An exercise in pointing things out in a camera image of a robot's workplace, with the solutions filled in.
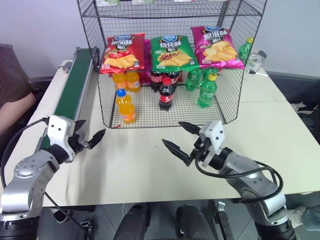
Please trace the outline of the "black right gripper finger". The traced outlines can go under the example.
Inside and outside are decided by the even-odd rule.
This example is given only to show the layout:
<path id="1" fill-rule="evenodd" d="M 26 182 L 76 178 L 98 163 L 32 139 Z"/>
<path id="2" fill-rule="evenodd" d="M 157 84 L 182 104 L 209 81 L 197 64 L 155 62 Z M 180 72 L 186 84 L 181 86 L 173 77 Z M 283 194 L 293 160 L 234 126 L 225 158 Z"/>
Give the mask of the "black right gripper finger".
<path id="1" fill-rule="evenodd" d="M 183 127 L 187 132 L 193 134 L 193 135 L 200 135 L 200 127 L 197 125 L 194 125 L 192 123 L 186 122 L 186 121 L 179 121 L 178 124 Z"/>
<path id="2" fill-rule="evenodd" d="M 169 140 L 165 140 L 162 139 L 162 142 L 164 143 L 164 145 L 167 147 L 167 149 L 177 158 L 179 158 L 180 160 L 183 161 L 183 163 L 189 167 L 190 164 L 192 163 L 193 159 L 191 158 L 191 156 L 187 153 L 185 153 L 184 151 L 181 150 L 181 148 L 176 145 L 175 143 L 169 141 Z"/>

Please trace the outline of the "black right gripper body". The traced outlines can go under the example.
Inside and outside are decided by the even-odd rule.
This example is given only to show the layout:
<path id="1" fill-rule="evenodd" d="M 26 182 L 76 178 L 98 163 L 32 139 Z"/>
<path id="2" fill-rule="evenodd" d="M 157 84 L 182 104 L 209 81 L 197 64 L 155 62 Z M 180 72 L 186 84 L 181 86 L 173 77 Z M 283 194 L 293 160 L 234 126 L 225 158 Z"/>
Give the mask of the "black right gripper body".
<path id="1" fill-rule="evenodd" d="M 193 160 L 198 159 L 199 161 L 204 161 L 210 152 L 209 147 L 211 146 L 211 140 L 208 137 L 206 137 L 204 140 L 201 140 L 199 137 L 194 143 L 194 148 L 190 154 L 190 157 Z"/>

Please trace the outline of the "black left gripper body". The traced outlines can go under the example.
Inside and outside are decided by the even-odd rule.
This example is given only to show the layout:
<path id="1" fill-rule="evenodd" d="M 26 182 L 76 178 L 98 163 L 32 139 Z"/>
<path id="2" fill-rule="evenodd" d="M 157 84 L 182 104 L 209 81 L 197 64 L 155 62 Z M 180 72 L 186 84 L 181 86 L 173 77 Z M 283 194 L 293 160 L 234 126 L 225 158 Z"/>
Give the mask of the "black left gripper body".
<path id="1" fill-rule="evenodd" d="M 68 144 L 74 151 L 75 155 L 78 155 L 84 149 L 91 149 L 90 144 L 87 141 L 81 140 L 80 135 L 77 133 L 74 133 L 72 136 L 68 138 Z"/>

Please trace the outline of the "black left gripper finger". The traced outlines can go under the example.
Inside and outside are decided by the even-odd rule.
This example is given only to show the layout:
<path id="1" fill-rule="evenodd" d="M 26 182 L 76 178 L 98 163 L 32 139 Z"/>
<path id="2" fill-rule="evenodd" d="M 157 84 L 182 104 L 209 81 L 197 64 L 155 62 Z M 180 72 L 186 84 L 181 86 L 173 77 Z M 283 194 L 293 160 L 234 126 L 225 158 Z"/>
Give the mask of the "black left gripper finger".
<path id="1" fill-rule="evenodd" d="M 88 149 L 90 149 L 90 150 L 93 149 L 102 140 L 105 133 L 106 133 L 106 129 L 102 129 L 102 130 L 99 130 L 98 132 L 96 132 L 93 135 L 92 139 L 87 142 Z"/>
<path id="2" fill-rule="evenodd" d="M 85 130 L 83 128 L 83 125 L 86 123 L 86 120 L 77 120 L 75 122 L 75 126 L 74 126 L 74 132 L 77 134 L 84 134 Z"/>

